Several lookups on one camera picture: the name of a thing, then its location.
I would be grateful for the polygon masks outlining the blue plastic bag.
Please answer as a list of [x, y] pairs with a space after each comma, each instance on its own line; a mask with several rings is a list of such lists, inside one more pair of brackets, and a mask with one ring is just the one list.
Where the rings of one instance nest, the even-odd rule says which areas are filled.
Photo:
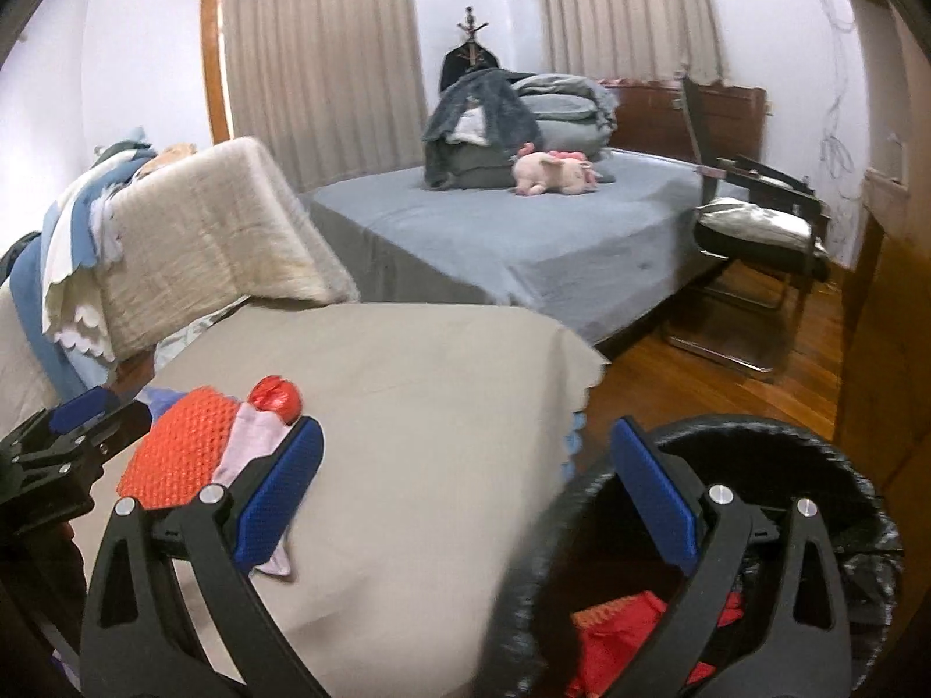
[[173, 405], [178, 404], [183, 397], [186, 397], [184, 391], [173, 391], [166, 387], [145, 386], [136, 398], [142, 404], [147, 405], [150, 409], [151, 417], [157, 421], [161, 416], [169, 411]]

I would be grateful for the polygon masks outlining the orange mesh cloth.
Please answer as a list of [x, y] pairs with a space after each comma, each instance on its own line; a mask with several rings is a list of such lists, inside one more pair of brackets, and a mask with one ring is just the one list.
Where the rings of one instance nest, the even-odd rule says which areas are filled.
[[142, 438], [117, 484], [144, 509], [183, 506], [210, 484], [228, 446], [240, 402], [198, 387], [167, 409]]

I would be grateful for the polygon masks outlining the red plastic bag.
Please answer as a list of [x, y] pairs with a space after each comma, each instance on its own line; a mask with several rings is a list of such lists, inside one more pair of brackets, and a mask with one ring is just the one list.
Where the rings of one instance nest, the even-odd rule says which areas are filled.
[[284, 424], [293, 424], [303, 411], [299, 388], [279, 375], [267, 375], [255, 383], [248, 394], [248, 404], [259, 411], [273, 413]]

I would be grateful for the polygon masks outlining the red cloth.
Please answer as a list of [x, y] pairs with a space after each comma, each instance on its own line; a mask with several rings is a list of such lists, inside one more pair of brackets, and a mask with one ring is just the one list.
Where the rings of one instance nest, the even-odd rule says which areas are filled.
[[603, 695], [649, 640], [666, 608], [660, 597], [644, 591], [573, 613], [581, 655], [565, 695]]

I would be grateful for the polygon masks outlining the blue white scalloped blanket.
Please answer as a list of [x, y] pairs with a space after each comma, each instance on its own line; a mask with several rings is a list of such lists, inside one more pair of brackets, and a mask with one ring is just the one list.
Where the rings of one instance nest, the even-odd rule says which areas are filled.
[[58, 397], [101, 386], [115, 367], [101, 288], [101, 274], [123, 257], [113, 196], [155, 158], [142, 136], [100, 151], [49, 205], [9, 270], [20, 329]]

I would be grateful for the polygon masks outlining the beige quilted blanket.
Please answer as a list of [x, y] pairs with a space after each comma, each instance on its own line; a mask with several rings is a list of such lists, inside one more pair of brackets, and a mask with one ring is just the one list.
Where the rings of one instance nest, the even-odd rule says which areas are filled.
[[[240, 137], [150, 175], [140, 170], [113, 196], [123, 257], [101, 274], [115, 367], [244, 296], [358, 301], [355, 280], [259, 140]], [[5, 282], [3, 429], [63, 400], [27, 344]]]

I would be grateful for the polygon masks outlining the wooden wardrobe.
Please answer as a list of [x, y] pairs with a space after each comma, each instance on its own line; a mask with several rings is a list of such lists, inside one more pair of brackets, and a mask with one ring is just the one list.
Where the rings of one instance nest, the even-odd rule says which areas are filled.
[[869, 216], [880, 231], [846, 356], [836, 441], [903, 525], [929, 518], [929, 20], [889, 0], [906, 68], [904, 191]]

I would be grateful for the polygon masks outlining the beige curtain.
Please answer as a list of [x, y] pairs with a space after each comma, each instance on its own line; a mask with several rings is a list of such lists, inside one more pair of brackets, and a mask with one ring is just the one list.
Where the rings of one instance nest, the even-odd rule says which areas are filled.
[[592, 79], [727, 77], [713, 0], [543, 0], [546, 65]]
[[293, 189], [420, 164], [414, 0], [221, 0], [221, 16], [233, 132]]

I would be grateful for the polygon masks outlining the black cantilever chair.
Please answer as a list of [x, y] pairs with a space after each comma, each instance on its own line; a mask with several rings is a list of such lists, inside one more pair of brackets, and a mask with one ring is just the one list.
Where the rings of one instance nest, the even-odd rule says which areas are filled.
[[693, 241], [724, 268], [740, 263], [781, 279], [765, 301], [703, 280], [661, 325], [671, 347], [764, 382], [786, 366], [814, 285], [830, 276], [829, 216], [806, 181], [747, 156], [716, 153], [699, 84], [682, 77], [682, 107], [701, 175]]

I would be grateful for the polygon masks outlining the bed with grey sheet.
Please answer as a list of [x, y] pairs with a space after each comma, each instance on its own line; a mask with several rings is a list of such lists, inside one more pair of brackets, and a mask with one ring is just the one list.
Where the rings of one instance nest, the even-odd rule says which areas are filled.
[[600, 345], [715, 263], [693, 241], [693, 166], [613, 149], [592, 194], [434, 191], [418, 169], [305, 195], [366, 302], [519, 306]]

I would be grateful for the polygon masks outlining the silver chair cushion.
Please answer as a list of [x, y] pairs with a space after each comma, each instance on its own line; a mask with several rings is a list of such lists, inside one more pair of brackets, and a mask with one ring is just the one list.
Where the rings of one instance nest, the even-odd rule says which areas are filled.
[[724, 254], [729, 241], [772, 246], [804, 254], [813, 225], [802, 216], [764, 208], [730, 195], [718, 195], [696, 209], [694, 240], [707, 252]]

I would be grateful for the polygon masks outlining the pink plush pig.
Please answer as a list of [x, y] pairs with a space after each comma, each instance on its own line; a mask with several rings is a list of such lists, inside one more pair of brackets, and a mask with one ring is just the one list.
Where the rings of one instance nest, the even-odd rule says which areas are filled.
[[538, 151], [525, 144], [513, 161], [514, 192], [524, 197], [541, 194], [581, 195], [598, 186], [594, 166], [579, 151]]

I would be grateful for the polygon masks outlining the dark grey fleece jacket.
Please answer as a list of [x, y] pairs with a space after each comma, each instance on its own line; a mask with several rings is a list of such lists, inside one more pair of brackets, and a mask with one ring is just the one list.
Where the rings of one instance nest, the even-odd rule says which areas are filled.
[[426, 186], [439, 189], [452, 184], [457, 147], [492, 149], [505, 161], [527, 144], [543, 147], [536, 117], [514, 88], [523, 79], [525, 74], [508, 69], [475, 69], [442, 93], [421, 136]]

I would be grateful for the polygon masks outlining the wooden coat stand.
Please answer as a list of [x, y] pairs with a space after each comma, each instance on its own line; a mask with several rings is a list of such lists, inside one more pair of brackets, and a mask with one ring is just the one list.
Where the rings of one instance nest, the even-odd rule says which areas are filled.
[[440, 93], [448, 90], [472, 71], [500, 66], [499, 58], [485, 46], [481, 46], [477, 38], [478, 33], [488, 26], [488, 22], [478, 22], [472, 6], [468, 6], [465, 12], [463, 22], [457, 24], [457, 28], [463, 32], [463, 41], [443, 57], [439, 79]]

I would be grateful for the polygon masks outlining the folded grey duvet pile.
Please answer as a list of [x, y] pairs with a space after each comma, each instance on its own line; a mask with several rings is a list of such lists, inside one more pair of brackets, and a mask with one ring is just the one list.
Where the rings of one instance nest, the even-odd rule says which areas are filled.
[[543, 151], [579, 153], [598, 161], [617, 129], [619, 102], [611, 90], [574, 74], [535, 74], [513, 85], [535, 117]]

